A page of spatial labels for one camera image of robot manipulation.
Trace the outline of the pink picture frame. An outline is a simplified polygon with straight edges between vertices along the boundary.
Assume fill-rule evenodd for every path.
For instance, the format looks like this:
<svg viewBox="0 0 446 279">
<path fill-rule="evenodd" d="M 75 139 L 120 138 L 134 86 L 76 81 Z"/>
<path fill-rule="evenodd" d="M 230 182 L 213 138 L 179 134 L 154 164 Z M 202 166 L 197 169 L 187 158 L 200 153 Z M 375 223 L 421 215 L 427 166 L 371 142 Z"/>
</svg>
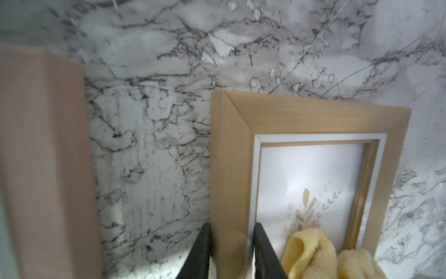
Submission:
<svg viewBox="0 0 446 279">
<path fill-rule="evenodd" d="M 21 278 L 102 277 L 81 65 L 1 45 L 1 193 Z"/>
</svg>

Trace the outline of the tan wooden picture frame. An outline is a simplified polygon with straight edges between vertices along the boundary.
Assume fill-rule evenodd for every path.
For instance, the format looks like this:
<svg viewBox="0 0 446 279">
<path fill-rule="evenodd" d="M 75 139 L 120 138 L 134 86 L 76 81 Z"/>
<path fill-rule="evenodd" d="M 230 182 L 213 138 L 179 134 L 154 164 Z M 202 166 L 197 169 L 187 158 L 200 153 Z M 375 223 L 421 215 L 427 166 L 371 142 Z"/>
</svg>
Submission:
<svg viewBox="0 0 446 279">
<path fill-rule="evenodd" d="M 257 224 L 274 260 L 307 227 L 337 251 L 376 252 L 411 109 L 232 91 L 211 106 L 219 279 L 253 277 Z"/>
</svg>

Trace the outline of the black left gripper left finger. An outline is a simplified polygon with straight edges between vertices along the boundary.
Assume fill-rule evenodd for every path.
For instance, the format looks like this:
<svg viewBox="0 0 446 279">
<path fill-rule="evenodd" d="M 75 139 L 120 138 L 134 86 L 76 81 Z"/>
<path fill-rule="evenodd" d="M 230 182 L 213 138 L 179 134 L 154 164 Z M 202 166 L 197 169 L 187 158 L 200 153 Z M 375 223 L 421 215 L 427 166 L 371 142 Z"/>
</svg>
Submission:
<svg viewBox="0 0 446 279">
<path fill-rule="evenodd" d="M 208 279 L 212 244 L 211 225 L 204 223 L 176 279 Z"/>
</svg>

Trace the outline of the yellow cleaning cloth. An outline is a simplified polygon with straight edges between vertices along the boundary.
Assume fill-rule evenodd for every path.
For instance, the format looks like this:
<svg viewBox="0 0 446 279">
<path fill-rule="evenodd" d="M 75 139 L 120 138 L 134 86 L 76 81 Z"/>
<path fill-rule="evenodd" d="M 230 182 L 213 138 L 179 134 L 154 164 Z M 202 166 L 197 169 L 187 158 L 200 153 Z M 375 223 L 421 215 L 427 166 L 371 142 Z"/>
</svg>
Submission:
<svg viewBox="0 0 446 279">
<path fill-rule="evenodd" d="M 336 253 L 317 227 L 292 234 L 281 259 L 289 279 L 385 279 L 387 276 L 365 249 Z"/>
</svg>

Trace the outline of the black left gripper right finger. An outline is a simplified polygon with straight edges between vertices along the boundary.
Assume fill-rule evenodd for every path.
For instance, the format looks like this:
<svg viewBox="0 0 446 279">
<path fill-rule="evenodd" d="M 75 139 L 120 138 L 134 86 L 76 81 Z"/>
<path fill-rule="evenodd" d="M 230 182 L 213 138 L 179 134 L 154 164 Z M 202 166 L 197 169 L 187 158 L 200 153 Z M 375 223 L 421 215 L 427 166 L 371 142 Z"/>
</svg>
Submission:
<svg viewBox="0 0 446 279">
<path fill-rule="evenodd" d="M 288 279 L 261 223 L 254 226 L 254 278 Z"/>
</svg>

